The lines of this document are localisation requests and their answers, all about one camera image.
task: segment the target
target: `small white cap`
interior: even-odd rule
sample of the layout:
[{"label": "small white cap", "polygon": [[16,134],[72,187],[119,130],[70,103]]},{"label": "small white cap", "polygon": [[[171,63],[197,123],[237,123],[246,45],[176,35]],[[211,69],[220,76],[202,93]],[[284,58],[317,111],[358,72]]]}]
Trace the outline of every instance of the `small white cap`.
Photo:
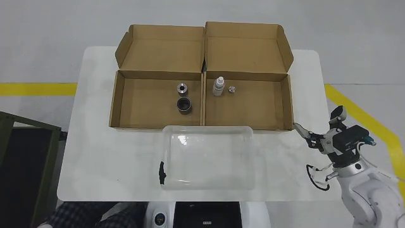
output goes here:
[{"label": "small white cap", "polygon": [[217,78],[217,79],[216,79],[216,82],[217,82],[219,85],[222,85],[222,84],[223,84],[223,77]]}]

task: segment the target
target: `transparent plastic tray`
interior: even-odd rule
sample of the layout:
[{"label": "transparent plastic tray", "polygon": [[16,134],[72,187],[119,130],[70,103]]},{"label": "transparent plastic tray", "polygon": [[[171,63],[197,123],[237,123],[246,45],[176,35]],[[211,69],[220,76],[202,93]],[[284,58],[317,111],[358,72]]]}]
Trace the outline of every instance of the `transparent plastic tray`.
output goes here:
[{"label": "transparent plastic tray", "polygon": [[163,135],[164,190],[254,187],[250,127],[166,126]]}]

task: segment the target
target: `cardboard box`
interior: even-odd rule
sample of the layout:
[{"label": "cardboard box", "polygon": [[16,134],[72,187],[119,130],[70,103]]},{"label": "cardboard box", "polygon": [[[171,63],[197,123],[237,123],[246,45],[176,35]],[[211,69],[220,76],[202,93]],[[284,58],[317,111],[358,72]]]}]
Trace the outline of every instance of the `cardboard box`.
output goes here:
[{"label": "cardboard box", "polygon": [[[207,126],[248,125],[291,130],[294,121],[290,78],[293,55],[280,25],[207,22],[204,120]],[[216,78],[225,78],[214,96]],[[235,86],[235,93],[227,91]]]},{"label": "cardboard box", "polygon": [[[204,27],[131,25],[115,57],[110,127],[202,125]],[[179,83],[189,88],[188,115],[177,110]]]}]

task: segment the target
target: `table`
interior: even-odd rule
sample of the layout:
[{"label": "table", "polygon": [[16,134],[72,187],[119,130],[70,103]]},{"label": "table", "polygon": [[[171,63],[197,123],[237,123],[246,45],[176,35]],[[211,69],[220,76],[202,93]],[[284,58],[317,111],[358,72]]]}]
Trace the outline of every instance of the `table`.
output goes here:
[{"label": "table", "polygon": [[[325,193],[309,181],[305,165],[328,165],[296,131],[255,131],[264,179],[250,191],[165,191],[158,180],[163,152],[160,130],[108,127],[116,47],[89,47],[80,71],[58,186],[63,201],[319,201],[340,199],[335,180]],[[315,51],[293,50],[294,120],[322,133],[328,108],[320,59]]]}]

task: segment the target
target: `yellow floor line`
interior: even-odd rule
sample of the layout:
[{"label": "yellow floor line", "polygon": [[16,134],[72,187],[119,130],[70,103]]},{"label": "yellow floor line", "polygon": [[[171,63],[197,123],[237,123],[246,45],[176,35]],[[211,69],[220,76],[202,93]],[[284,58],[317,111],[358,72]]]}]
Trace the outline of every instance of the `yellow floor line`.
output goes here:
[{"label": "yellow floor line", "polygon": [[0,96],[74,96],[77,83],[0,83]]},{"label": "yellow floor line", "polygon": [[[350,116],[386,143],[396,176],[405,178],[405,157],[399,138],[331,85],[326,84],[325,91],[328,99],[337,105],[345,106]],[[405,199],[405,182],[399,183],[399,190]]]},{"label": "yellow floor line", "polygon": [[[74,96],[76,88],[77,83],[0,83],[0,96]],[[326,84],[325,91],[328,99],[344,105],[350,116],[386,143],[395,174],[405,178],[405,157],[399,138],[331,85]],[[405,199],[405,182],[399,183],[399,189]]]}]

